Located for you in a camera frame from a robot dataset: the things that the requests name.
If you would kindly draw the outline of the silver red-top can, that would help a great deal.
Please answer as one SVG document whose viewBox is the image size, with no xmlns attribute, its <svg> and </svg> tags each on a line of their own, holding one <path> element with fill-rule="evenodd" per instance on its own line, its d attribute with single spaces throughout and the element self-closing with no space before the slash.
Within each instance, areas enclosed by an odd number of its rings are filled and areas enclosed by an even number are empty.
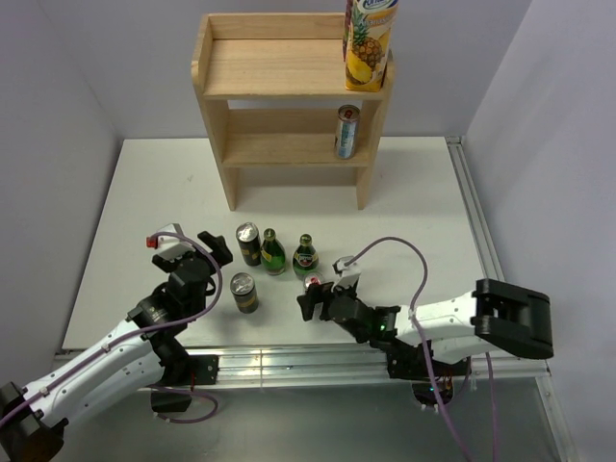
<svg viewBox="0 0 616 462">
<path fill-rule="evenodd" d="M 324 276 L 319 271 L 311 271 L 303 278 L 304 292 L 307 293 L 313 285 L 322 285 L 325 282 Z"/>
<path fill-rule="evenodd" d="M 337 113 L 338 125 L 335 135 L 335 153 L 342 160 L 353 157 L 360 121 L 360 110 L 353 105 L 341 106 Z"/>
</svg>

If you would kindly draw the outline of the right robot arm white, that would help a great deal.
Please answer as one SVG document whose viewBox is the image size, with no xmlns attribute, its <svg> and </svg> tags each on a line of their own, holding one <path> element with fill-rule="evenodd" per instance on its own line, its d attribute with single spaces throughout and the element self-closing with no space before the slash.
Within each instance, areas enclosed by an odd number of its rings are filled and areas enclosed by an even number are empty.
<svg viewBox="0 0 616 462">
<path fill-rule="evenodd" d="M 419 369 L 429 375 L 468 356 L 502 350 L 516 357 L 547 360 L 554 356 L 550 298 L 540 292 L 494 279 L 480 279 L 458 297 L 412 308 L 371 307 L 355 284 L 313 283 L 296 300 L 302 318 L 316 312 L 359 344 L 388 354 L 417 351 Z"/>
</svg>

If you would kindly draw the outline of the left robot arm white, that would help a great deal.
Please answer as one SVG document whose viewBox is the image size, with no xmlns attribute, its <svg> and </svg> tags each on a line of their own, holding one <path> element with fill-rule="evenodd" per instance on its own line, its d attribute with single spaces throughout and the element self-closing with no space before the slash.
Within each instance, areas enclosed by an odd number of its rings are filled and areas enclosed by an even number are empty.
<svg viewBox="0 0 616 462">
<path fill-rule="evenodd" d="M 64 432 L 143 387 L 184 379 L 189 354 L 177 335 L 217 304 L 233 255 L 222 236 L 195 240 L 171 224 L 146 239 L 167 275 L 100 341 L 49 374 L 1 387 L 1 448 L 12 461 L 49 461 Z"/>
</svg>

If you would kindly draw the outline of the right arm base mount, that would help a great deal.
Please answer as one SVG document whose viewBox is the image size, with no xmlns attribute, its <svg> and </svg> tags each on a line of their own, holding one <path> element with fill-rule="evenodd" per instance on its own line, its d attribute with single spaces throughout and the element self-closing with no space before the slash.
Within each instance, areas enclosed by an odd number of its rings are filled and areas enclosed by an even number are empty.
<svg viewBox="0 0 616 462">
<path fill-rule="evenodd" d="M 470 379 L 471 358 L 464 358 L 452 365 L 435 361 L 430 357 L 436 386 L 433 386 L 421 346 L 396 345 L 386 352 L 387 372 L 390 378 L 408 380 L 412 385 L 412 392 L 420 407 L 440 410 L 436 394 L 440 396 L 445 406 L 448 406 L 456 394 L 462 393 Z"/>
</svg>

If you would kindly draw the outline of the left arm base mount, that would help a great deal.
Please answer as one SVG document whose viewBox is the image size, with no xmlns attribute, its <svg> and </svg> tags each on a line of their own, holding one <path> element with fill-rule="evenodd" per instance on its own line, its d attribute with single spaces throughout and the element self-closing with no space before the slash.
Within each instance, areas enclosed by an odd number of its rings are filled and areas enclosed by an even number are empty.
<svg viewBox="0 0 616 462">
<path fill-rule="evenodd" d="M 215 385 L 218 379 L 219 357 L 215 354 L 190 356 L 183 365 L 165 372 L 159 386 L 168 388 L 187 387 L 190 392 L 196 386 Z M 150 406 L 153 412 L 169 416 L 172 413 L 184 413 L 192 404 L 191 396 L 172 394 L 171 392 L 151 391 Z"/>
</svg>

